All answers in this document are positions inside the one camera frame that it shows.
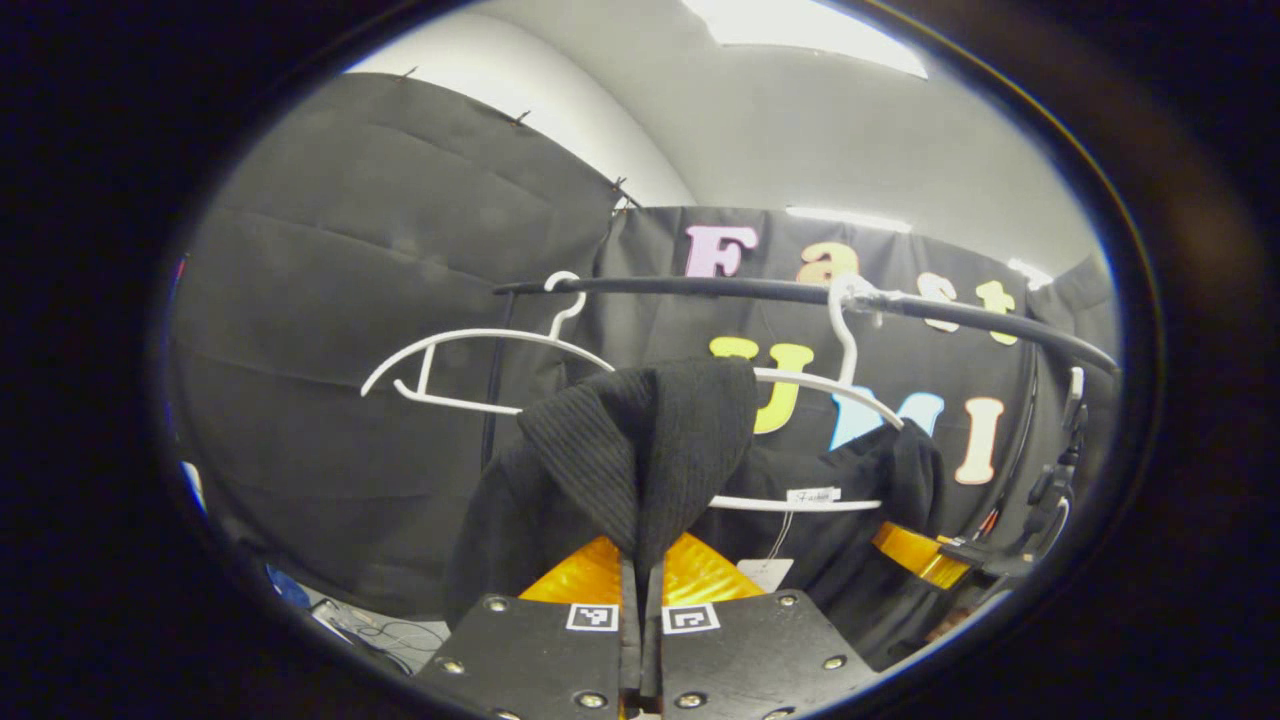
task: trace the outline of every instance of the hanger hook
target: hanger hook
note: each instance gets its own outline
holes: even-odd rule
[[[556,287],[556,283],[561,281],[576,281],[576,279],[579,279],[579,277],[575,275],[573,273],[568,270],[559,270],[557,273],[552,273],[552,275],[547,278],[547,282],[543,283],[543,290],[550,292]],[[577,302],[575,302],[573,306],[570,307],[568,310],[562,310],[557,313],[556,318],[552,319],[552,331],[547,333],[547,337],[552,340],[559,340],[561,325],[564,323],[564,320],[573,318],[579,313],[581,313],[585,305],[586,305],[586,293],[585,292],[577,293]]]
[[[845,324],[845,300],[852,293],[852,286],[859,275],[846,273],[831,278],[831,287],[827,290],[827,315],[831,318],[831,329],[836,332],[840,345],[845,347],[845,356],[840,361],[840,384],[852,384],[854,369],[858,366],[858,341],[854,340],[852,331]]]

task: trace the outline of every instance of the black garment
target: black garment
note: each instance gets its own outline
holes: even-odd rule
[[[755,383],[745,360],[685,360],[595,375],[524,411],[525,442],[495,457],[467,510],[449,623],[485,592],[522,592],[600,534],[635,559],[637,579],[686,529],[733,562],[764,557],[782,515],[709,510],[712,497],[838,487],[841,500],[883,506],[797,515],[780,555],[795,559],[783,587],[808,592],[859,652],[882,653],[902,630],[896,594],[915,591],[918,606],[938,593],[869,541],[884,519],[936,532],[941,456],[910,420],[817,457],[753,447]]]

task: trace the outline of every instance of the black rack bar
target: black rack bar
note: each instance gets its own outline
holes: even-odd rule
[[[543,283],[531,282],[498,286],[493,292],[494,295],[536,295],[545,292],[703,295],[712,297],[782,300],[788,302],[808,302],[810,305],[827,304],[827,288],[823,286],[754,278],[588,278],[561,281],[549,291],[543,288]],[[855,306],[859,310],[891,313],[893,315],[927,320],[945,320],[980,331],[1011,334],[1079,359],[1112,375],[1120,374],[1120,366],[1106,352],[1078,337],[1029,318],[1002,315],[960,302],[925,300],[915,295],[896,291],[858,293],[855,296]]]

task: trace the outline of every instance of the black rod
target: black rod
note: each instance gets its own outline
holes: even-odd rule
[[[561,281],[550,291],[541,283],[513,283],[498,286],[495,295],[530,295],[541,292],[608,292],[635,295],[704,295],[713,297],[753,297],[756,300],[782,300],[788,302],[827,304],[827,288],[788,281],[764,281],[754,278],[588,278],[580,281]],[[1101,368],[1112,375],[1120,374],[1120,366],[1110,355],[1083,340],[1066,334],[1044,323],[991,313],[982,307],[960,302],[925,300],[902,292],[877,292],[860,297],[859,309],[879,310],[893,315],[922,318],[927,320],[946,320],[969,328],[991,331],[1037,342],[1070,357],[1076,357]]]
[[[507,307],[502,314],[502,329],[511,328],[511,316],[516,311],[516,295],[507,296]],[[502,384],[502,338],[494,341],[493,343],[493,364],[489,365],[489,389],[485,392],[485,402],[489,405],[498,404],[498,388]],[[494,433],[495,415],[493,413],[484,414],[484,430],[480,433],[480,469],[484,470],[489,466],[489,460],[493,457],[493,433]]]

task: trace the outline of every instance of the white wall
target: white wall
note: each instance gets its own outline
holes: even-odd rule
[[[347,72],[403,74],[467,95],[573,152],[641,205],[695,205],[643,127],[547,42],[499,19],[453,13],[406,33]]]

